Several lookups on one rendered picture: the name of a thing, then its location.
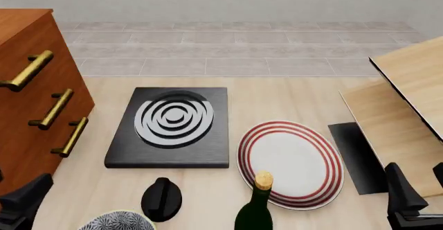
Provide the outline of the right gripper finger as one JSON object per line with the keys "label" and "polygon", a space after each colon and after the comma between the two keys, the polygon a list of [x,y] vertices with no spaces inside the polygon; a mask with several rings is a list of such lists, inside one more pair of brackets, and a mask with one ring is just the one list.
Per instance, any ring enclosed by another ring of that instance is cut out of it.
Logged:
{"label": "right gripper finger", "polygon": [[389,163],[385,167],[388,185],[388,213],[419,213],[428,202],[410,185],[400,167]]}
{"label": "right gripper finger", "polygon": [[433,173],[440,183],[440,186],[443,186],[443,162],[433,167]]}

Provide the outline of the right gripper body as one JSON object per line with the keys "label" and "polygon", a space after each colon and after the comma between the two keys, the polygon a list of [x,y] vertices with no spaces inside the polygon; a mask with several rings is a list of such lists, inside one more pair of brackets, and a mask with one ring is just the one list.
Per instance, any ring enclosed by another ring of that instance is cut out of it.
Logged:
{"label": "right gripper body", "polygon": [[443,230],[443,214],[404,216],[391,212],[387,219],[392,230]]}

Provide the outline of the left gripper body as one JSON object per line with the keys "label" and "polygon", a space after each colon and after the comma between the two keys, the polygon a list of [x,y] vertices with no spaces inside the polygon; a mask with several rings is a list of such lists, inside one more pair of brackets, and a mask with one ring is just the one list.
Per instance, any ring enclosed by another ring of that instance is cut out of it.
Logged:
{"label": "left gripper body", "polygon": [[0,211],[0,230],[32,230],[34,211]]}

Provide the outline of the wooden cabinet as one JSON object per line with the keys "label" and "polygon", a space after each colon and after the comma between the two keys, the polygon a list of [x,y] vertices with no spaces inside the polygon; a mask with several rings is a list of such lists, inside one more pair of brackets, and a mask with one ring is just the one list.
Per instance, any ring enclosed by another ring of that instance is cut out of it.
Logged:
{"label": "wooden cabinet", "polygon": [[[94,101],[58,28],[51,9],[0,9],[0,81],[12,80],[30,63],[28,56],[51,51],[53,59],[20,91],[0,87],[0,195],[13,192],[43,173],[53,174],[61,148],[74,127],[88,117]],[[55,104],[51,94],[74,95],[49,130],[29,126]]]}

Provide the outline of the black-white patterned bowl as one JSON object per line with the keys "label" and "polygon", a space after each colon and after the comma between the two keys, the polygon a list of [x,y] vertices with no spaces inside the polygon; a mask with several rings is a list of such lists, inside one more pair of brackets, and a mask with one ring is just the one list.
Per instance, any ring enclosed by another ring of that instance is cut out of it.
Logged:
{"label": "black-white patterned bowl", "polygon": [[112,211],[92,219],[78,230],[156,230],[156,226],[139,213]]}

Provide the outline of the pale wooden rack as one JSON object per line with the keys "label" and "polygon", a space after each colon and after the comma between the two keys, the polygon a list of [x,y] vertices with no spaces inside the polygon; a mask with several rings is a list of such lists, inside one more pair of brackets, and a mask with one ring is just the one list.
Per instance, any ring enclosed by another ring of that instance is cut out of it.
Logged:
{"label": "pale wooden rack", "polygon": [[379,163],[396,163],[422,197],[443,196],[443,36],[369,59],[381,80],[340,95]]}

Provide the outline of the flat black stove plate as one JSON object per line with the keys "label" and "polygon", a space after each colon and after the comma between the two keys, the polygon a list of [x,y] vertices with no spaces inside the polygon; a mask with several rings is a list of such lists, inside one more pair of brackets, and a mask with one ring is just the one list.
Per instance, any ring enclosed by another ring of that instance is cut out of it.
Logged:
{"label": "flat black stove plate", "polygon": [[107,168],[228,168],[225,87],[135,88]]}

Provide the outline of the white plate with red rings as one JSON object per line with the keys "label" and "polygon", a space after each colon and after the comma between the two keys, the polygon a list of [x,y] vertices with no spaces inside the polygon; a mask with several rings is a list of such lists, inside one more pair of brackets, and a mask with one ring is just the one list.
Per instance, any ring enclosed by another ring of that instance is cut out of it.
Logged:
{"label": "white plate with red rings", "polygon": [[338,150],[315,130],[292,121],[253,126],[239,141],[237,167],[249,187],[255,176],[273,176],[269,202],[285,209],[310,211],[337,198],[344,184]]}

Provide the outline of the round black stove knob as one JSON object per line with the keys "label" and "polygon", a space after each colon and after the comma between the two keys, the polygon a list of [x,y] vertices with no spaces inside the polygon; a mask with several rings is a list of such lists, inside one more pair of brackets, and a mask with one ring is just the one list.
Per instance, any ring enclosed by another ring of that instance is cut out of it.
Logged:
{"label": "round black stove knob", "polygon": [[141,208],[151,221],[165,222],[179,212],[182,202],[180,188],[167,177],[159,177],[143,193]]}

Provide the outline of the dark green corked bottle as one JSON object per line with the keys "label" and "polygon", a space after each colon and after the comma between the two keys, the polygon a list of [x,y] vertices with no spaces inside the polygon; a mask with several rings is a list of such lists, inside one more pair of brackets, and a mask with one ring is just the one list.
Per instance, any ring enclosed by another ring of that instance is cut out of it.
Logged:
{"label": "dark green corked bottle", "polygon": [[253,193],[235,218],[234,230],[273,230],[273,220],[267,208],[273,176],[267,171],[255,175]]}

